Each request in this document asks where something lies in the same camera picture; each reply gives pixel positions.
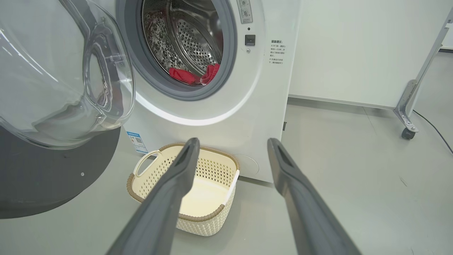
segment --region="power cord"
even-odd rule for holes
[[[414,112],[416,114],[418,114],[420,117],[424,118],[429,124],[431,124],[431,126],[433,126],[433,128],[437,131],[437,133],[440,135],[440,137],[442,138],[442,140],[445,142],[445,144],[447,145],[447,147],[450,149],[451,153],[453,153],[453,150],[451,149],[450,145],[448,145],[448,142],[444,139],[444,137],[442,136],[442,134],[439,132],[439,130],[437,130],[437,128],[431,123],[429,122],[429,120],[427,120],[425,117],[423,117],[423,115],[421,115],[420,113],[418,113],[417,111],[414,110]]]

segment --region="plastic basket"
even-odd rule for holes
[[[183,146],[183,143],[169,144],[144,155],[127,180],[130,196],[141,203]],[[142,163],[155,154],[154,161],[138,174]],[[233,156],[201,147],[193,186],[181,202],[176,227],[196,235],[216,234],[227,219],[238,177],[239,163]]]

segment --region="floor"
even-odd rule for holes
[[[453,54],[438,54],[415,109],[453,144]],[[411,141],[388,110],[289,99],[282,142],[367,255],[453,254],[453,155],[419,116]],[[137,202],[125,191],[140,155],[123,131],[101,177],[69,203],[0,220],[2,255],[104,254]],[[171,254],[296,254],[289,217],[272,184],[240,178],[223,228],[199,237],[176,230]]]

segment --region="red cloth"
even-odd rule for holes
[[[180,82],[187,83],[189,85],[200,83],[200,77],[186,70],[175,69],[172,67],[169,70],[169,74],[172,78],[177,79]]]
[[[216,76],[217,72],[219,71],[220,65],[215,64],[215,65],[209,65],[207,66],[206,74],[201,77],[201,83],[203,85],[206,85],[214,79]]]

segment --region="black wheel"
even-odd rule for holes
[[[403,130],[403,133],[401,134],[401,137],[403,137],[404,139],[408,139],[408,140],[414,138],[414,136],[415,136],[415,132],[412,132],[407,128],[405,128]]]

